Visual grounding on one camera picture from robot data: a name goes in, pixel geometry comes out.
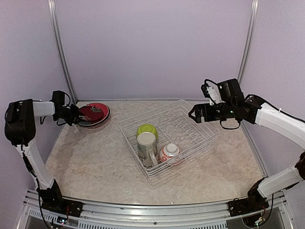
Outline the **white red teal plate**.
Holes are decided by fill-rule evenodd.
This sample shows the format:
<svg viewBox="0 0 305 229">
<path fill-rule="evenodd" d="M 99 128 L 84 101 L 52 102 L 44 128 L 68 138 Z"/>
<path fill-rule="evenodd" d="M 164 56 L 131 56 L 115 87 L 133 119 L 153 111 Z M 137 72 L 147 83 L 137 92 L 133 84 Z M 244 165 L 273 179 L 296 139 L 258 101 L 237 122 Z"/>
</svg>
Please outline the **white red teal plate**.
<svg viewBox="0 0 305 229">
<path fill-rule="evenodd" d="M 104 118 L 102 118 L 101 120 L 97 120 L 97 121 L 81 121 L 78 123 L 78 125 L 80 126 L 84 126 L 84 127 L 91 127 L 91 126 L 96 126 L 99 124 L 104 123 L 105 121 L 107 121 L 109 119 L 109 117 L 111 116 L 110 113 L 108 113 Z"/>
</svg>

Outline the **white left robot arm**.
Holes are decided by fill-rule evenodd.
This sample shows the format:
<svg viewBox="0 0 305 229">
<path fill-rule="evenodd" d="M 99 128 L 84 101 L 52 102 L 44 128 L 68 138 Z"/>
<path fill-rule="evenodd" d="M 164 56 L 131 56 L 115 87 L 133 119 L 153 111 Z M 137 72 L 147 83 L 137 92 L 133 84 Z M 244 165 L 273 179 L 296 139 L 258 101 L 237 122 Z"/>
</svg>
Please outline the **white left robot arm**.
<svg viewBox="0 0 305 229">
<path fill-rule="evenodd" d="M 81 115 L 79 108 L 64 105 L 61 100 L 49 102 L 32 99 L 19 100 L 9 104 L 5 112 L 5 136 L 16 147 L 24 164 L 36 182 L 39 196 L 47 200 L 56 212 L 62 212 L 67 202 L 62 198 L 56 180 L 48 172 L 38 151 L 35 135 L 35 117 L 53 116 L 55 121 L 63 119 L 65 124 L 77 124 Z"/>
</svg>

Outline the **small black plate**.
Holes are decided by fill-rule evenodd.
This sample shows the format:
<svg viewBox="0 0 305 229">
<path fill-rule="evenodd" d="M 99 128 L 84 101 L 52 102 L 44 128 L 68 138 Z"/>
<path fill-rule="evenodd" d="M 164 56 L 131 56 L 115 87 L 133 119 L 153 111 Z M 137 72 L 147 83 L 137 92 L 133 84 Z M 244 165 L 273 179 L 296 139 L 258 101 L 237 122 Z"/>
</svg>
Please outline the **small black plate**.
<svg viewBox="0 0 305 229">
<path fill-rule="evenodd" d="M 80 108 L 80 119 L 84 121 L 97 121 L 104 118 L 110 109 L 102 103 L 91 103 Z"/>
</svg>

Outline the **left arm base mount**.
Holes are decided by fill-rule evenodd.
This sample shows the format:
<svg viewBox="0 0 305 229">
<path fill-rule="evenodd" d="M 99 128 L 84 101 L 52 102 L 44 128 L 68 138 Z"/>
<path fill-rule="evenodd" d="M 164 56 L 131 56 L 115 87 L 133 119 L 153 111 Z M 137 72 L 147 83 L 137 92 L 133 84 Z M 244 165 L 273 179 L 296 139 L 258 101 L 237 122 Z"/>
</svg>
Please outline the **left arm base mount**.
<svg viewBox="0 0 305 229">
<path fill-rule="evenodd" d="M 42 188 L 38 180 L 36 180 L 36 183 L 39 200 L 42 200 L 40 206 L 43 209 L 63 214 L 67 217 L 72 216 L 79 218 L 81 216 L 83 203 L 64 198 L 56 180 L 54 180 L 52 186 L 48 188 Z"/>
</svg>

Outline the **lime green bowl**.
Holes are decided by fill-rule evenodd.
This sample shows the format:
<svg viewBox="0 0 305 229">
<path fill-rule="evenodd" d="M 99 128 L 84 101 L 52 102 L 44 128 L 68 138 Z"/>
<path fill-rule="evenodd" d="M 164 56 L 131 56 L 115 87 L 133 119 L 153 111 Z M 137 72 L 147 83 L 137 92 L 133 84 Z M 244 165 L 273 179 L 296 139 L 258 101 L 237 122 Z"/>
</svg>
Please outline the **lime green bowl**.
<svg viewBox="0 0 305 229">
<path fill-rule="evenodd" d="M 157 129 L 152 124 L 143 124 L 143 125 L 139 126 L 137 129 L 137 132 L 136 132 L 136 137 L 138 137 L 138 135 L 140 135 L 141 133 L 144 133 L 144 132 L 153 133 L 155 135 L 155 138 L 158 139 Z"/>
</svg>

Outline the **red white floral bowl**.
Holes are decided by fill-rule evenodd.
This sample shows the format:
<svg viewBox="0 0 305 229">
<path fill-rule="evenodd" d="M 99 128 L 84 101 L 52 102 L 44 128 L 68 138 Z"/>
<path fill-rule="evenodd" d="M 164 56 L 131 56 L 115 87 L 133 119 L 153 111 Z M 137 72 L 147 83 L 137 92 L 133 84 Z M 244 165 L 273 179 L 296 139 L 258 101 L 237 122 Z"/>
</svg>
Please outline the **red white floral bowl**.
<svg viewBox="0 0 305 229">
<path fill-rule="evenodd" d="M 174 143 L 170 143 L 162 147 L 159 152 L 159 159 L 162 163 L 164 162 L 165 164 L 175 166 L 182 160 L 179 156 L 180 153 L 180 147 Z"/>
</svg>

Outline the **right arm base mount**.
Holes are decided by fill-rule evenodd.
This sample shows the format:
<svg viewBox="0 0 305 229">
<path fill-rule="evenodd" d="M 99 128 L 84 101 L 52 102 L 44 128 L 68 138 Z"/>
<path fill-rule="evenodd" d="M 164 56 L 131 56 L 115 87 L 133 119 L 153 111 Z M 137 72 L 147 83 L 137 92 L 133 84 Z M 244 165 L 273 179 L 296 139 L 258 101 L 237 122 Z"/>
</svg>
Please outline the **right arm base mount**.
<svg viewBox="0 0 305 229">
<path fill-rule="evenodd" d="M 267 198 L 261 196 L 258 192 L 258 184 L 254 184 L 247 192 L 245 198 L 235 198 L 227 203 L 231 217 L 244 215 L 269 207 Z"/>
</svg>

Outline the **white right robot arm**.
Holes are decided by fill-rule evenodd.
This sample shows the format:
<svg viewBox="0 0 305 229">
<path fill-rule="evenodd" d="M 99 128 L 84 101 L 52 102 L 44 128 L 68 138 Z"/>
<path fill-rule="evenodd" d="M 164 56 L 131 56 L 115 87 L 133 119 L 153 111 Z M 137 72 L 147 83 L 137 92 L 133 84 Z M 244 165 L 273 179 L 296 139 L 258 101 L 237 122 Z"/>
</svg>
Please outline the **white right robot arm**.
<svg viewBox="0 0 305 229">
<path fill-rule="evenodd" d="M 244 200 L 244 208 L 255 211 L 263 200 L 278 191 L 289 189 L 305 179 L 305 122 L 275 107 L 257 95 L 227 98 L 219 103 L 196 104 L 188 113 L 196 123 L 234 118 L 245 121 L 250 136 L 270 172 L 259 181 Z"/>
</svg>

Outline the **pink polka dot plate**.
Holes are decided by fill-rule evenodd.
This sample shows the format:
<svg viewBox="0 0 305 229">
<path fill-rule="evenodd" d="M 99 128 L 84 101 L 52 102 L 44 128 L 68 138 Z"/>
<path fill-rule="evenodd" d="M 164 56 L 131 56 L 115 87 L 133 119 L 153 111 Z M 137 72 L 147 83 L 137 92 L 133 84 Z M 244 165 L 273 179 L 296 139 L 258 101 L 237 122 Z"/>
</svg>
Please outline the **pink polka dot plate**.
<svg viewBox="0 0 305 229">
<path fill-rule="evenodd" d="M 108 122 L 103 122 L 103 123 L 99 123 L 99 124 L 92 125 L 92 126 L 82 126 L 82 128 L 85 128 L 85 129 L 104 128 L 104 127 L 106 127 L 108 124 L 109 124 Z"/>
</svg>

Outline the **tall patterned mug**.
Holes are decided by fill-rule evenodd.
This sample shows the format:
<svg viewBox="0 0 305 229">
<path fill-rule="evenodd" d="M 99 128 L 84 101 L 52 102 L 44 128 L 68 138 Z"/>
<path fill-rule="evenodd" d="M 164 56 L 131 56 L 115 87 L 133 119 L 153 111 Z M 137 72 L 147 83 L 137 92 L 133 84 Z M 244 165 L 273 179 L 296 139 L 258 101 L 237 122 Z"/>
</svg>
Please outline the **tall patterned mug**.
<svg viewBox="0 0 305 229">
<path fill-rule="evenodd" d="M 138 157 L 145 167 L 155 167 L 157 161 L 157 139 L 151 132 L 143 132 L 137 136 Z"/>
</svg>

